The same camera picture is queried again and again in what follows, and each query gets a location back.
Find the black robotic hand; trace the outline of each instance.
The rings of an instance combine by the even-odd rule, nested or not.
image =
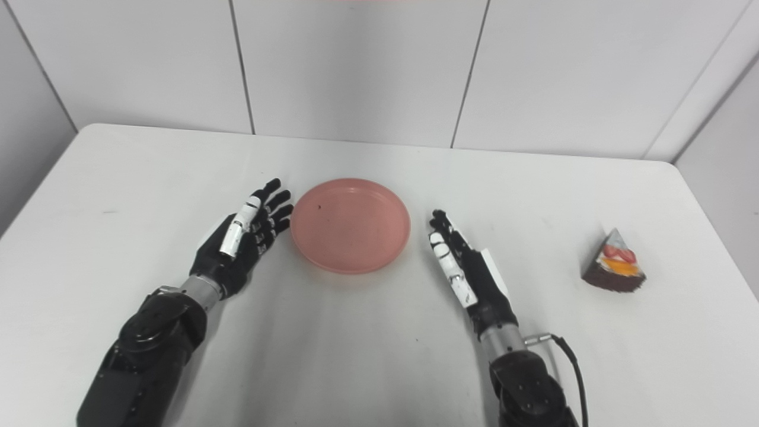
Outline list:
[[[500,401],[501,427],[576,427],[564,392],[548,375],[546,364],[528,344],[555,340],[567,352],[581,388],[583,423],[587,426],[582,378],[566,342],[552,334],[524,339],[493,258],[473,249],[446,212],[435,210],[430,244],[461,306],[469,314],[490,364],[490,380]]]
[[[90,385],[79,427],[159,427],[182,370],[205,340],[207,313],[242,289],[290,226],[290,191],[274,179],[229,215],[197,251],[181,287],[161,286],[127,320]]]
[[[289,228],[292,204],[280,205],[290,200],[290,191],[284,190],[271,197],[281,185],[279,179],[273,179],[264,188],[256,190],[243,207],[256,210],[251,222],[238,223],[241,213],[230,214],[197,250],[190,275],[202,275],[214,280],[222,288],[222,299],[240,292],[261,255],[272,247],[276,236]],[[222,244],[228,239],[227,235],[235,231],[235,227],[242,231],[238,237],[237,251],[234,254],[223,253],[220,251]]]

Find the prosthetic hand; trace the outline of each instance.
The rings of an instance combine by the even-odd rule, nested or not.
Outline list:
[[[79,427],[158,427],[182,369],[206,336],[206,316],[240,292],[261,255],[290,226],[290,198],[274,179],[200,246],[187,281],[162,286],[121,328],[84,398]]]
[[[524,339],[519,333],[506,290],[490,252],[474,250],[442,210],[433,212],[430,244],[461,306],[469,314],[474,333],[490,364],[490,380],[500,400],[502,427],[576,427],[559,383],[528,345],[555,340],[567,353],[578,375],[587,426],[582,377],[577,359],[566,342],[551,334]]]

